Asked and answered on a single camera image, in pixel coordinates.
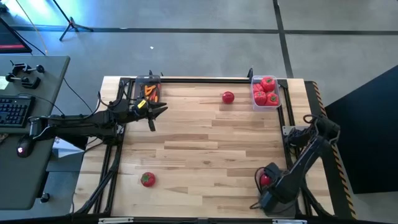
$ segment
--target wooden tabletop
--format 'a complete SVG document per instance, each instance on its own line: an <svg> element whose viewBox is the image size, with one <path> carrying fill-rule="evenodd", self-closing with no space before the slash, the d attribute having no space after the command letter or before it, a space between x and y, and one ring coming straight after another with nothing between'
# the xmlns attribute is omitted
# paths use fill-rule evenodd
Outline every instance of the wooden tabletop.
<svg viewBox="0 0 398 224"><path fill-rule="evenodd" d="M116 98L119 79L104 77L104 101ZM308 125L302 119L310 113L304 82L288 84L295 124ZM225 91L234 93L232 105L221 102ZM249 206L258 200L255 170L270 162L286 168L277 111L254 112L248 84L163 83L162 101L169 108L156 119L156 132L146 120L126 127L112 216L265 218ZM85 154L76 210L98 185L104 151L100 146ZM145 172L156 175L151 188L140 183ZM307 184L334 213L321 159L309 170Z"/></svg>

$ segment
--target clear plastic container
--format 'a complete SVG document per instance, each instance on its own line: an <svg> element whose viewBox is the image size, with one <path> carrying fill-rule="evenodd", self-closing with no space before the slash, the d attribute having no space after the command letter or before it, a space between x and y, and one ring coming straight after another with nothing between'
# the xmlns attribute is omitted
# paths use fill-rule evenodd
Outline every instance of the clear plastic container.
<svg viewBox="0 0 398 224"><path fill-rule="evenodd" d="M254 101L253 85L257 84L257 83L260 83L262 78L264 78L264 77L271 77L271 78L273 78L275 80L274 91L268 92L268 93L275 93L278 96L279 103L278 103L277 106L259 106ZM254 111L270 111L270 110L274 110L274 109L278 108L282 104L281 101L280 101L278 81L277 81L276 77L274 77L272 75L255 75L255 76L253 76L252 79L251 79L250 90L251 90L251 101L253 103L253 110Z"/></svg>

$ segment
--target gray floor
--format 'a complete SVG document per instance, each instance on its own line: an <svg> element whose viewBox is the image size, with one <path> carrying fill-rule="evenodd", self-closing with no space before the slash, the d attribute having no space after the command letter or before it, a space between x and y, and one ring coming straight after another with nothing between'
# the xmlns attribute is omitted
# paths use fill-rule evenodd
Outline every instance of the gray floor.
<svg viewBox="0 0 398 224"><path fill-rule="evenodd" d="M15 0L3 2L11 9L2 15L10 25L29 26ZM19 2L35 24L66 25L52 1ZM58 3L77 23L92 27L277 29L272 0ZM396 0L279 0L279 6L285 29L398 30ZM43 49L35 32L20 33ZM71 56L66 79L92 108L105 75L142 75L151 69L169 76L244 77L253 67L255 74L286 77L278 34L69 32L63 42L58 41L60 32L41 35L50 55ZM286 35L286 40L294 77L318 82L326 105L398 64L397 35ZM71 97L75 100L66 104ZM87 112L65 85L57 105L68 114ZM53 199L47 204L37 202L29 211L0 212L0 219L68 213L79 161L79 156L53 159L46 185ZM58 189L58 182L65 185ZM398 223L393 209L398 206L397 196L397 192L355 195L359 219Z"/></svg>

